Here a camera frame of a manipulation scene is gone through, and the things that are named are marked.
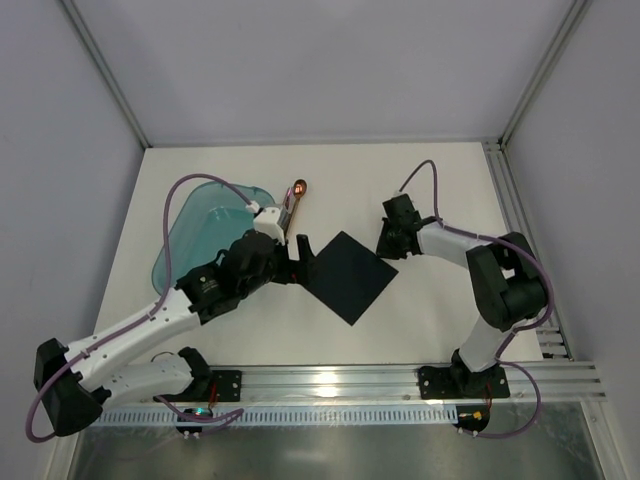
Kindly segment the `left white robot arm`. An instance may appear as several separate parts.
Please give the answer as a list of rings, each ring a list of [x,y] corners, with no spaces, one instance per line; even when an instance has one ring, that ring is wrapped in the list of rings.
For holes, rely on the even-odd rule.
[[[53,436],[65,437],[85,429],[119,403],[201,393],[209,369],[193,348],[157,364],[134,361],[172,337],[235,310],[269,283],[308,285],[316,257],[306,235],[297,235],[296,242],[299,257],[293,260],[286,241],[249,230],[213,261],[179,278],[141,312],[68,345],[56,338],[40,344],[33,377],[37,395],[27,414],[27,437],[34,443],[47,440],[33,432],[39,406],[47,414]]]

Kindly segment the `aluminium front rail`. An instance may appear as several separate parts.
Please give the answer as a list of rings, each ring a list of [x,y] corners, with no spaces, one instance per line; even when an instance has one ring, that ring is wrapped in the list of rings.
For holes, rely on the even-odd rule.
[[[507,366],[506,379],[514,402],[535,399],[532,377],[545,402],[598,402],[607,394],[592,362],[523,362],[522,370]],[[239,398],[243,403],[420,402],[416,364],[337,366],[240,366]]]

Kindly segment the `aluminium rail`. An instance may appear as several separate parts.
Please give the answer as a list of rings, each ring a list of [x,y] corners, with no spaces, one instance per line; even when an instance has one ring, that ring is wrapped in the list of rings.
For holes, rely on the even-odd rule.
[[[541,261],[542,256],[535,243],[533,231],[504,150],[497,140],[483,142],[482,147],[505,224],[509,230],[520,231],[527,237],[534,255]],[[550,318],[536,329],[542,356],[545,360],[572,361],[573,357],[557,307],[558,304],[555,304]]]
[[[592,362],[523,362],[522,370],[507,366],[506,379],[514,402],[535,399],[532,377],[545,402],[598,402],[607,394]],[[243,403],[420,402],[416,364],[337,366],[240,366],[239,398]]]

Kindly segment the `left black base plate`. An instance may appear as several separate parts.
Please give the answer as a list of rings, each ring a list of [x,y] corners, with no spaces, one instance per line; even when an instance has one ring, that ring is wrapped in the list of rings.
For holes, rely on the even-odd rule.
[[[191,400],[207,404],[233,403],[241,399],[243,373],[236,369],[213,369],[196,381]]]

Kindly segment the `iridescent fork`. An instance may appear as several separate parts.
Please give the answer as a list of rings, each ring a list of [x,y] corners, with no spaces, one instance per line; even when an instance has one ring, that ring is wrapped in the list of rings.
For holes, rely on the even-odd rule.
[[[297,202],[297,198],[295,195],[295,187],[294,186],[290,186],[284,196],[283,202],[282,202],[282,207],[283,207],[283,211],[287,214],[287,215],[291,215],[294,209],[294,206]]]

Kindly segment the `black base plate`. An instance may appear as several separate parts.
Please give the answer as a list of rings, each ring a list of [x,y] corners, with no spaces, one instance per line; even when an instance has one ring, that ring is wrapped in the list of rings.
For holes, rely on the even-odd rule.
[[[494,365],[470,372],[463,364],[448,367],[422,366],[417,370],[423,400],[506,399],[511,396],[505,370]]]
[[[236,369],[213,369],[196,381],[191,400],[207,404],[233,403],[241,399],[243,373]]]

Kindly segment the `left aluminium frame post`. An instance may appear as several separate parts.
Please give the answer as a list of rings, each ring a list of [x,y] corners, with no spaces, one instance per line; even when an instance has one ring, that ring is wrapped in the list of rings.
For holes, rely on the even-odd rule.
[[[82,47],[88,54],[112,100],[115,102],[139,145],[142,149],[150,148],[152,144],[137,119],[106,57],[101,51],[101,48],[96,41],[90,26],[81,13],[77,2],[72,0],[60,0],[58,1],[58,5],[67,18]]]

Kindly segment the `teal plastic basin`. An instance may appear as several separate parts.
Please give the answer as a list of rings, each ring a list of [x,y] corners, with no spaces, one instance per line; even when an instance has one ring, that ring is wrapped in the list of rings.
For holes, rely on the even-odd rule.
[[[216,182],[195,188],[169,231],[171,281],[206,264],[253,227],[253,215],[231,189]]]

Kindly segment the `right aluminium frame post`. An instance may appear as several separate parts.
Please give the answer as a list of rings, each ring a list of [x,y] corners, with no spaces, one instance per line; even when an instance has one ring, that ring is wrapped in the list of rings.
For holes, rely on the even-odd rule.
[[[506,150],[513,140],[592,4],[589,0],[574,0],[563,14],[498,140],[502,150]]]

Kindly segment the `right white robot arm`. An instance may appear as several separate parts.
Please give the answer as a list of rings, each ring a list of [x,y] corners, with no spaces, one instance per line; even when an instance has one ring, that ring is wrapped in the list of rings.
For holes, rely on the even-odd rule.
[[[387,260],[428,255],[466,269],[479,318],[447,367],[417,370],[423,400],[508,398],[498,358],[527,321],[551,306],[548,281],[525,236],[464,233],[436,216],[423,218],[407,194],[383,203],[376,255]]]

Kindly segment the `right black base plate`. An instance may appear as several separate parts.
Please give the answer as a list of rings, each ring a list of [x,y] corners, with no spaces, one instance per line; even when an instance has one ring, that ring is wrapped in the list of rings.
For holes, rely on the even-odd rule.
[[[506,399],[511,396],[505,370],[494,365],[470,372],[463,364],[448,367],[422,366],[417,370],[423,400]]]

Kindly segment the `aluminium frame post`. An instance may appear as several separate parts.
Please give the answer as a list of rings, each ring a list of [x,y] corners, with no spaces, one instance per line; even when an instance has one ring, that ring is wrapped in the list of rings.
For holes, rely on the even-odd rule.
[[[60,0],[58,1],[58,5],[67,18],[82,47],[88,54],[112,100],[115,102],[139,145],[142,149],[150,148],[152,144],[137,119],[106,57],[101,51],[101,48],[96,41],[90,26],[81,13],[77,2],[72,0]]]
[[[574,0],[563,14],[498,140],[502,150],[506,150],[513,140],[592,4],[589,0]]]

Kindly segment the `black paper napkin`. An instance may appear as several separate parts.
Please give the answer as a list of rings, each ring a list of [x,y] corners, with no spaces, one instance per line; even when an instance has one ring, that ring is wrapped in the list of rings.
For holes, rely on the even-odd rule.
[[[305,289],[353,326],[397,275],[397,269],[340,231],[317,254]]]

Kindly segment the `right side aluminium rail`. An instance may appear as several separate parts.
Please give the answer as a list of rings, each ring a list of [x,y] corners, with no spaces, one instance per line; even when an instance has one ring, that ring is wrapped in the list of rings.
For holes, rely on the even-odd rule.
[[[541,261],[542,256],[535,243],[533,231],[504,150],[497,140],[483,142],[482,147],[505,224],[509,230],[520,231],[527,237],[534,255]],[[573,357],[557,307],[558,304],[555,304],[550,318],[536,329],[542,356],[545,360],[572,361]]]

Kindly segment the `copper spoon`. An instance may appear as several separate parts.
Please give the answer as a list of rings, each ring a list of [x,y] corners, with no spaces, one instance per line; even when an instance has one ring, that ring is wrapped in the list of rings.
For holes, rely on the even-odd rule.
[[[287,224],[286,233],[289,233],[291,231],[299,203],[302,200],[302,198],[305,196],[307,188],[308,188],[308,185],[304,179],[297,179],[294,182],[293,186],[291,187],[289,220]]]

